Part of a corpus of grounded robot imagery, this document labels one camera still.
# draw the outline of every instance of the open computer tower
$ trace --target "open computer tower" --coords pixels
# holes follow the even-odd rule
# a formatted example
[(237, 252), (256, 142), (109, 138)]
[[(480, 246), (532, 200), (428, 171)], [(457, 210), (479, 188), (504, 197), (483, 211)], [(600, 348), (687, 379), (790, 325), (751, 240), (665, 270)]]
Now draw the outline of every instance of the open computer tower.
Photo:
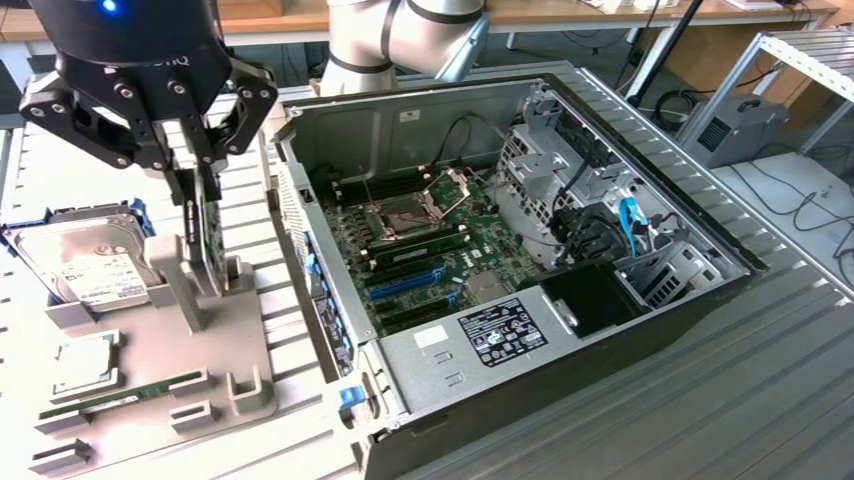
[(367, 478), (649, 356), (766, 269), (549, 75), (284, 107), (282, 224)]

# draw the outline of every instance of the motherboard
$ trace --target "motherboard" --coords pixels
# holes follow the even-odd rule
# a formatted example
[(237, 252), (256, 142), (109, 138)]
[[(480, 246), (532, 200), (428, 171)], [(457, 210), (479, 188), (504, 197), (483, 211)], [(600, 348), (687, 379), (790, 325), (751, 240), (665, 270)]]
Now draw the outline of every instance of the motherboard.
[(367, 202), (328, 202), (324, 214), (383, 336), (503, 297), (541, 271), (473, 171), (445, 169), (385, 198), (363, 188)]

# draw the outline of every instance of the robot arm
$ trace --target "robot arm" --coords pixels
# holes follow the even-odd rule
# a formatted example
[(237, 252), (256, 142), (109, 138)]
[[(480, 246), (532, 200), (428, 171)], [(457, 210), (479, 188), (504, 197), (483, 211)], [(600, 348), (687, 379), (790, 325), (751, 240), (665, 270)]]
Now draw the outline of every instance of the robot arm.
[[(218, 226), (217, 173), (244, 153), (276, 98), (272, 75), (229, 54), (206, 0), (30, 0), (57, 50), (56, 71), (32, 83), (26, 120), (114, 168), (161, 176), (184, 215), (186, 262), (205, 295), (228, 277)], [(222, 122), (205, 118), (222, 85), (237, 101)], [(124, 124), (109, 121), (105, 107)], [(162, 122), (176, 120), (196, 157), (180, 169)]]
[(453, 82), (485, 44), (484, 0), (328, 0), (329, 63), (320, 95), (395, 87), (393, 65)]

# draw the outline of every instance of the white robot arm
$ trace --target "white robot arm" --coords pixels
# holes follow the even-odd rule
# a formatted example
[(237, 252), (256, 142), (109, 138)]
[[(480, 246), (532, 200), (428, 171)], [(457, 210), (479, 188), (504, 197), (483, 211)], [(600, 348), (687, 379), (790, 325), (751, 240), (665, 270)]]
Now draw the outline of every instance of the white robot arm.
[(320, 95), (396, 86), (393, 65), (460, 80), (485, 43), (484, 0), (328, 0), (329, 63)]

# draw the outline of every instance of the chip on motherboard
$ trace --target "chip on motherboard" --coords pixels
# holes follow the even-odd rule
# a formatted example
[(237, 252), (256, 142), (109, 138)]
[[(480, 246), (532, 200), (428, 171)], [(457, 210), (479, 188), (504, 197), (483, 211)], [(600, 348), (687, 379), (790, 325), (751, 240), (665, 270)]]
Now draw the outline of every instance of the chip on motherboard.
[(432, 225), (429, 215), (415, 198), (403, 198), (383, 204), (383, 223), (397, 233)]

